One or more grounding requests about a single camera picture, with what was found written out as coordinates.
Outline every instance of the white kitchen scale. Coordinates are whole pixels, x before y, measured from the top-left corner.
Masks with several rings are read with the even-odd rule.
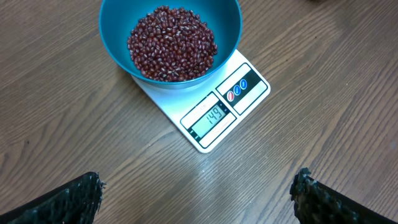
[[[213,150],[271,92],[237,50],[210,78],[186,89],[166,90],[134,80],[202,153]]]

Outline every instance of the blue bowl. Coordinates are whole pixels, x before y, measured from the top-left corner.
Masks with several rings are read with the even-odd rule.
[[[218,54],[213,68],[206,75],[184,82],[161,82],[145,78],[134,66],[127,49],[127,38],[140,18],[161,5],[184,7],[199,14],[202,22],[214,32]],[[243,17],[237,0],[104,0],[99,14],[99,32],[106,50],[132,76],[161,88],[186,88],[206,80],[221,68],[238,46],[243,29]]]

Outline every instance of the table surface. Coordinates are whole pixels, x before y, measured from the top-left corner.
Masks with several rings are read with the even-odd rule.
[[[101,43],[101,1],[0,3],[0,213],[87,171],[95,223],[298,223],[301,167],[398,221],[398,1],[242,0],[272,86],[198,153]]]

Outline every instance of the pile of red beans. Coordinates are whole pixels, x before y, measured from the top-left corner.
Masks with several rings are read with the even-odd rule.
[[[160,6],[140,19],[127,40],[131,60],[146,78],[181,82],[203,76],[218,47],[193,11]]]

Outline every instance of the blue button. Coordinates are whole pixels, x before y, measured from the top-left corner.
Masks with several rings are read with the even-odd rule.
[[[241,87],[238,85],[234,86],[234,93],[236,96],[239,96],[239,94],[241,94]]]
[[[248,87],[248,83],[246,80],[241,80],[239,85],[241,86],[242,90],[245,90]]]

